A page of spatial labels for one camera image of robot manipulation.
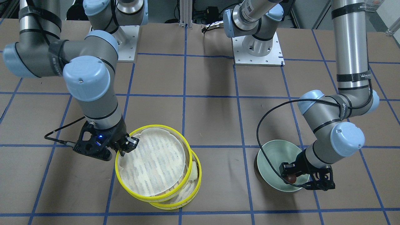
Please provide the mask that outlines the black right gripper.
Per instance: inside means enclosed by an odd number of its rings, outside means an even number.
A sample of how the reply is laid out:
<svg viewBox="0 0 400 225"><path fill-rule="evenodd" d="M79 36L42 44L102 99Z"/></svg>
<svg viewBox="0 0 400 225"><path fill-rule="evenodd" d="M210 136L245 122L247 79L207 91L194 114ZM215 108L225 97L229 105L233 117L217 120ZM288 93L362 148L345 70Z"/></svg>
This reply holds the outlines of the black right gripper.
<svg viewBox="0 0 400 225"><path fill-rule="evenodd" d="M93 124L85 122L79 138L73 147L73 151L103 161L110 161L112 154L109 148L120 152L124 157L136 149L139 139L130 137L126 132L126 124L123 119L112 128L95 129Z"/></svg>

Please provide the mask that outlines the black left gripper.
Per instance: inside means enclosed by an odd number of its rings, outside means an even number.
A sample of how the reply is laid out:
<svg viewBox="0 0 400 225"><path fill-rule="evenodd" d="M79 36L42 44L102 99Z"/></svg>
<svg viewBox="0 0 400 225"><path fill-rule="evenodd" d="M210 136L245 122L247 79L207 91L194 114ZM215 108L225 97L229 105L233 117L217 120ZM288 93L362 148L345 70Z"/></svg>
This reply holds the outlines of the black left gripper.
<svg viewBox="0 0 400 225"><path fill-rule="evenodd" d="M305 151L301 152L294 163L282 162L280 165L280 174L285 179L287 175L309 174L311 181L305 183L303 188L307 190L323 190L327 191L335 189L336 185L333 180L333 169L330 165L316 168L306 159Z"/></svg>

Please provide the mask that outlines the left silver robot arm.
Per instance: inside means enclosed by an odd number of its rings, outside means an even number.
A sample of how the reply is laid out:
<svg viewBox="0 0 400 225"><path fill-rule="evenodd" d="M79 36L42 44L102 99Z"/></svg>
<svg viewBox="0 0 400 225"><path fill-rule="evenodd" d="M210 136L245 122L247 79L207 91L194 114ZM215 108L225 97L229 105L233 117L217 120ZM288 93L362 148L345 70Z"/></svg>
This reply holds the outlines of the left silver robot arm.
<svg viewBox="0 0 400 225"><path fill-rule="evenodd" d="M285 162L274 141L272 153L259 144L268 163L259 173L271 187L285 192L306 190L327 191L335 188L332 165L353 155L365 144L362 130L347 118L374 111L379 96L372 88L368 64L364 0L332 0L331 18L334 24L337 94L324 95L309 91L297 103L316 140L298 152L293 162Z"/></svg>

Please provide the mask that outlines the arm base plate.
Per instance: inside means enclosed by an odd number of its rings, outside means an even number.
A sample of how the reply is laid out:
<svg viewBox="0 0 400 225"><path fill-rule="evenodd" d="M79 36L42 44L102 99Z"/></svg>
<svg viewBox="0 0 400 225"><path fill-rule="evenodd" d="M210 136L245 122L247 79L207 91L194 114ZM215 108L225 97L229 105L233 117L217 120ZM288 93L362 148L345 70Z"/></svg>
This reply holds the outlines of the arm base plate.
<svg viewBox="0 0 400 225"><path fill-rule="evenodd" d="M139 25L117 27L115 32L92 30L85 39L94 41L89 53L109 63L134 62L138 47Z"/></svg>
<svg viewBox="0 0 400 225"><path fill-rule="evenodd" d="M257 40L251 35L233 37L231 40L236 65L272 67L285 65L277 32L267 41Z"/></svg>

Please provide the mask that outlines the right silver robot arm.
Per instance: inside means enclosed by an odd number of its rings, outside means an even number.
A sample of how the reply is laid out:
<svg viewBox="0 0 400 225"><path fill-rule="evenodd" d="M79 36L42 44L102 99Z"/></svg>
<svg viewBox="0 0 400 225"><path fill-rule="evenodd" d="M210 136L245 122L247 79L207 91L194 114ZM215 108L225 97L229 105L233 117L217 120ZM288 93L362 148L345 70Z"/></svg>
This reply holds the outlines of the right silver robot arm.
<svg viewBox="0 0 400 225"><path fill-rule="evenodd" d="M6 67L22 78L63 77L69 93L77 100L86 122L76 142L45 139L81 155L103 161L111 150L124 156L139 139L126 131L123 113L114 91L119 47L124 45L122 26L148 22L146 0L84 0L84 12L92 31L84 40L63 40L58 0L21 0L20 41L5 46Z"/></svg>

